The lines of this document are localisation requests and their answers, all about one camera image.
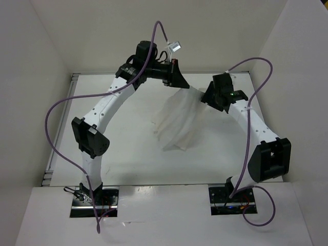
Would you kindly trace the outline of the white pleated skirt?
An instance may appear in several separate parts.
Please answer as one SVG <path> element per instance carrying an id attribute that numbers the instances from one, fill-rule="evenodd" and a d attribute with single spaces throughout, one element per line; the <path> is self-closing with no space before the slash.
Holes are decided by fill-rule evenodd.
<path id="1" fill-rule="evenodd" d="M 188 148 L 206 107 L 201 102 L 203 96 L 204 92 L 194 87 L 179 89 L 153 116 L 153 132 L 163 151 Z"/>

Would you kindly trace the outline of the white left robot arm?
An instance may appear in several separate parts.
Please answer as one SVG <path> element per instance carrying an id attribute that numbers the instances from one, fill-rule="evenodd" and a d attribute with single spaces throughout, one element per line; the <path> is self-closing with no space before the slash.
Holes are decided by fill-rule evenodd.
<path id="1" fill-rule="evenodd" d="M 172 58 L 180 47 L 179 42 L 169 43 L 166 50 L 159 53 L 156 44 L 141 41 L 135 54 L 115 73 L 109 87 L 110 94 L 102 97 L 83 118 L 75 117 L 72 120 L 74 137 L 82 155 L 82 168 L 88 174 L 79 188 L 89 204 L 98 204 L 102 199 L 101 160 L 110 145 L 104 132 L 120 106 L 147 78 L 160 79 L 168 87 L 190 87 L 179 70 L 178 61 Z"/>

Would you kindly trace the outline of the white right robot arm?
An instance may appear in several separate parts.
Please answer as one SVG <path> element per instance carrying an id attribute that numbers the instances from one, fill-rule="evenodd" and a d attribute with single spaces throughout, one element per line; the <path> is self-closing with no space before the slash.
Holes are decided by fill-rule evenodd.
<path id="1" fill-rule="evenodd" d="M 241 90 L 234 90 L 230 74 L 214 75 L 201 101 L 233 117 L 247 135 L 247 146 L 240 175 L 226 181 L 225 196 L 237 201 L 242 189 L 288 173 L 291 142 L 274 133 L 253 110 Z"/>

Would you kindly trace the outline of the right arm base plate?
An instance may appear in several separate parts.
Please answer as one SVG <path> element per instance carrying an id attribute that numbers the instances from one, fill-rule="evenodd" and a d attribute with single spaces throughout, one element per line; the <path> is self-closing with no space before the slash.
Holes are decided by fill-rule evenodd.
<path id="1" fill-rule="evenodd" d="M 241 191 L 229 198 L 223 184 L 209 186 L 211 215 L 257 214 L 255 197 L 252 189 Z"/>

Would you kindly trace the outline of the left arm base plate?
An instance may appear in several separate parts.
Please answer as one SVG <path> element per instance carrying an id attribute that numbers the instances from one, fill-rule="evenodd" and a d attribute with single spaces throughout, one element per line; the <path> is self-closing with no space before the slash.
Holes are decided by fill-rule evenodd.
<path id="1" fill-rule="evenodd" d="M 91 218 L 94 217 L 91 198 L 84 194 L 79 187 L 64 190 L 73 194 L 70 218 Z M 103 187 L 103 190 L 95 196 L 95 209 L 101 218 L 117 217 L 118 213 L 118 187 Z"/>

